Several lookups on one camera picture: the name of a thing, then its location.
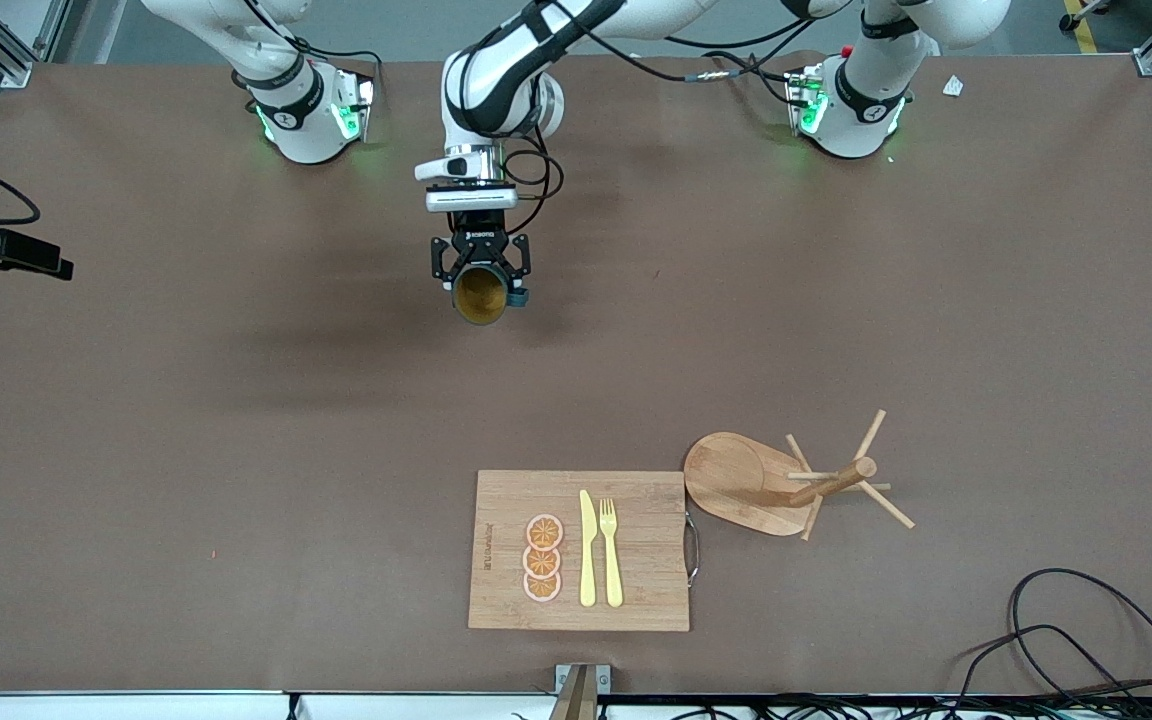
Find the table surface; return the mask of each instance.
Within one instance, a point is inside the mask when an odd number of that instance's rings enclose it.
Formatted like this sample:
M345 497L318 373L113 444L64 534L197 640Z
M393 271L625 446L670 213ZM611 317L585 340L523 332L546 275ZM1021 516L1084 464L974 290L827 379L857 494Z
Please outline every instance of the table surface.
M0 276L0 689L524 691L599 661L628 692L942 692L1041 566L1152 612L1130 59L931 59L858 161L753 82L567 59L567 188L529 228L531 305L487 328L429 278L435 73L387 67L384 143L323 167L219 67L45 65L0 96L0 173L77 263ZM879 407L915 530L852 493L810 543L702 514L691 632L467 629L477 470L676 470L717 430L831 468ZM1092 588L1043 579L1039 620L1152 675ZM1000 653L973 689L1044 688Z

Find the knife blade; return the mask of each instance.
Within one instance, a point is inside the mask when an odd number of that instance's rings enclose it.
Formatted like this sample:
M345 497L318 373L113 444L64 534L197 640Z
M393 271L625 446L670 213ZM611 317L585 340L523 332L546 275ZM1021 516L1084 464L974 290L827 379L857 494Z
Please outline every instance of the knife blade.
M598 516L589 491L579 492L579 602L593 607L598 601L594 591L594 538L598 537Z

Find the floor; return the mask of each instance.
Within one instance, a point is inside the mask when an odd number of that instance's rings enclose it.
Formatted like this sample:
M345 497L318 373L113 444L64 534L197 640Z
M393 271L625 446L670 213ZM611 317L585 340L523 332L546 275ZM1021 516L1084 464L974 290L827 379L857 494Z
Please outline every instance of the floor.
M480 32L518 8L518 0L317 0L310 13L293 26L326 50L374 50L387 60L442 60L454 50L476 40ZM835 17L823 20L801 36L795 47L836 51L850 41L858 26L861 3L851 3ZM1076 54L1079 43L1061 33L1058 18L1064 14L1060 0L1011 0L1005 25L965 54ZM435 18L427 26L408 29L411 18ZM778 0L728 0L687 29L698 40L727 41L753 37L781 26L790 14ZM220 63L210 47L177 26L158 18L137 0L90 0L76 18L78 26L65 59L79 63L192 65ZM1115 0L1111 13L1087 20L1093 44L1100 51L1127 51L1152 33L1152 1ZM689 55L689 50L667 41L617 41L617 46L644 56ZM755 50L771 50L765 44ZM576 53L599 53L594 45ZM1094 128L1087 141L1096 141ZM10 168L0 168L10 176Z

